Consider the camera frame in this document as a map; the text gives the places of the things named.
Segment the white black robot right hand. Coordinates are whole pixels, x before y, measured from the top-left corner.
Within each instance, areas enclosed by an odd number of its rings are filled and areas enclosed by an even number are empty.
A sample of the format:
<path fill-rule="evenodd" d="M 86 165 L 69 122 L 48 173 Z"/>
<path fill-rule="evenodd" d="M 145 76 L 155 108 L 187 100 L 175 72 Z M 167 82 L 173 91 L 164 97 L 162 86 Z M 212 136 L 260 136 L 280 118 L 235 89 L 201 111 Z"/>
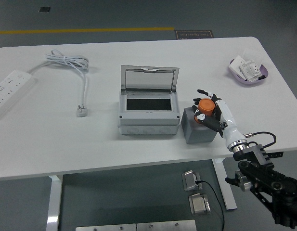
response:
<path fill-rule="evenodd" d="M 230 152 L 245 149 L 246 137 L 238 131 L 237 124 L 226 102 L 216 94 L 204 90 L 197 91 L 206 95 L 205 98 L 194 98 L 194 120 L 207 128 L 218 132 L 225 139 Z"/>

